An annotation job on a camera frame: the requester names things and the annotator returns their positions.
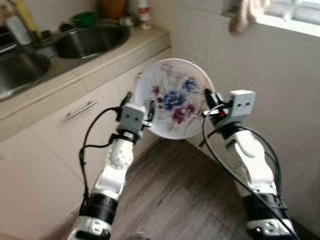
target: black cable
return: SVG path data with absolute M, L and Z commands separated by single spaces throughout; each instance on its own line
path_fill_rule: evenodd
M 257 131 L 255 131 L 254 129 L 248 128 L 248 127 L 244 127 L 244 126 L 239 126 L 239 125 L 225 125 L 222 126 L 220 128 L 215 129 L 214 131 L 212 131 L 211 133 L 209 133 L 207 135 L 208 138 L 212 137 L 214 134 L 220 132 L 221 130 L 224 129 L 230 129 L 230 128 L 235 128 L 235 129 L 239 129 L 239 130 L 248 130 L 251 133 L 253 133 L 254 135 L 258 136 L 270 149 L 270 151 L 272 152 L 273 156 L 268 153 L 267 151 L 265 151 L 264 153 L 272 160 L 273 164 L 274 164 L 274 169 L 275 169 L 275 186 L 277 188 L 277 193 L 278 196 L 280 197 L 280 199 L 283 201 L 282 198 L 282 174 L 281 174 L 281 167 L 280 167 L 280 161 L 278 159 L 278 156 L 276 155 L 275 151 L 273 150 L 272 146 L 270 145 L 270 143 L 263 137 L 261 136 L 260 133 L 258 133 Z M 202 148 L 203 145 L 206 143 L 205 140 L 203 140 L 200 144 L 198 148 Z
M 208 135 L 207 135 L 207 131 L 206 131 L 206 124 L 208 122 L 209 116 L 211 115 L 211 113 L 218 109 L 218 108 L 222 108 L 224 105 L 218 105 L 214 108 L 212 108 L 210 110 L 210 112 L 206 115 L 203 124 L 202 124 L 202 134 L 203 134 L 203 138 L 205 139 L 205 144 L 207 145 L 209 151 L 211 152 L 212 156 L 220 163 L 220 165 L 226 170 L 226 172 L 235 180 L 237 181 L 244 189 L 246 189 L 248 192 L 250 192 L 251 194 L 253 194 L 257 199 L 259 199 L 264 205 L 265 207 L 278 219 L 278 221 L 288 230 L 288 232 L 296 239 L 296 240 L 300 240 L 300 238 L 297 236 L 297 234 L 291 230 L 290 227 L 288 227 L 286 225 L 286 223 L 281 219 L 281 217 L 269 206 L 269 204 L 261 197 L 259 196 L 253 189 L 251 189 L 249 186 L 247 186 L 245 183 L 242 182 L 242 180 L 234 173 L 231 171 L 231 169 L 220 159 L 220 157 L 215 153 L 215 150 L 213 149 L 213 147 L 211 146 L 209 139 L 208 139 Z
M 87 180 L 87 175 L 86 175 L 86 162 L 85 162 L 85 149 L 86 148 L 106 148 L 109 145 L 86 145 L 87 144 L 87 140 L 90 134 L 90 131 L 92 129 L 92 127 L 95 125 L 95 123 L 97 122 L 97 120 L 106 112 L 109 111 L 118 111 L 118 107 L 109 107 L 105 110 L 103 110 L 91 123 L 91 125 L 89 126 L 88 130 L 86 131 L 85 137 L 84 137 L 84 141 L 83 141 L 83 145 L 79 151 L 79 162 L 80 162 L 80 167 L 81 167 L 81 172 L 82 172 L 82 176 L 83 176 L 83 184 L 84 184 L 84 193 L 83 193 L 83 200 L 80 206 L 80 213 L 82 212 L 85 204 L 87 203 L 88 199 L 89 199 L 89 187 L 88 187 L 88 180 Z

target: floral plate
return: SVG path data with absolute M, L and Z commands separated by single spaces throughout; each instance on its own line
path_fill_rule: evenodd
M 150 130 L 166 139 L 186 139 L 200 132 L 207 110 L 205 89 L 213 90 L 208 75 L 197 65 L 169 58 L 149 67 L 136 88 L 135 103 L 147 109 L 155 101 Z

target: stainless steel sink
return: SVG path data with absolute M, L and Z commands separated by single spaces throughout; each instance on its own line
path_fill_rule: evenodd
M 47 57 L 29 48 L 0 56 L 0 100 L 33 86 L 48 71 L 50 64 Z
M 130 30 L 118 25 L 96 25 L 68 32 L 55 44 L 61 58 L 83 59 L 105 53 L 120 46 L 130 36 Z

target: kitchen counter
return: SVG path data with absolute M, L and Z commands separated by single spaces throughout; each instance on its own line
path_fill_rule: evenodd
M 169 47 L 168 31 L 156 27 L 149 31 L 136 29 L 120 47 L 1 101 L 0 141 L 60 110 Z

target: faucet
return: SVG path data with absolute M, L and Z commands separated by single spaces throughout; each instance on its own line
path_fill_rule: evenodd
M 34 33 L 31 31 L 31 29 L 28 27 L 26 21 L 24 20 L 23 16 L 20 14 L 20 12 L 18 11 L 16 5 L 15 5 L 15 1 L 14 0 L 6 0 L 13 8 L 14 13 L 20 18 L 23 26 L 25 27 L 26 31 L 28 32 L 29 37 L 31 38 L 31 44 L 35 44 L 36 41 L 38 40 L 38 38 L 36 38 L 36 36 L 34 35 Z

